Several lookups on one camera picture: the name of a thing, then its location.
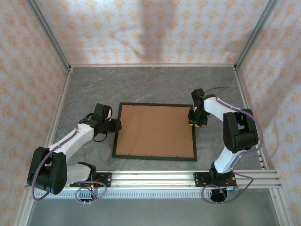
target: gray floor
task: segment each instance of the gray floor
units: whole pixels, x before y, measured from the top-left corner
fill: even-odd
[[[228,198],[238,191],[228,193]],[[268,189],[246,190],[237,200],[212,205],[202,199],[75,199],[35,202],[28,226],[278,226]]]
[[[193,104],[191,92],[217,86],[230,86],[221,99],[236,107],[244,107],[235,74],[231,67],[88,67],[74,68],[64,107],[73,101],[101,103],[113,108],[117,117],[120,102]],[[78,122],[94,107],[89,103],[73,103],[68,115]],[[73,129],[63,114],[59,120],[55,141]],[[114,134],[102,143],[87,142],[68,164],[84,161],[97,170],[208,170],[220,155],[223,144],[222,122],[212,115],[208,125],[196,129],[197,162],[113,159]],[[244,157],[237,170],[261,169],[257,154]]]

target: orange floral pattern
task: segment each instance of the orange floral pattern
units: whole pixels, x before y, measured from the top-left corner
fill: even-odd
[[[0,224],[11,226],[66,71],[24,0],[1,2],[0,31]]]
[[[280,1],[239,71],[295,225],[301,222],[301,4]]]
[[[37,3],[73,65],[234,64],[268,0]]]

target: cork board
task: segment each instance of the cork board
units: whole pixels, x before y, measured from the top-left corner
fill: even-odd
[[[197,161],[192,105],[120,103],[113,158]]]

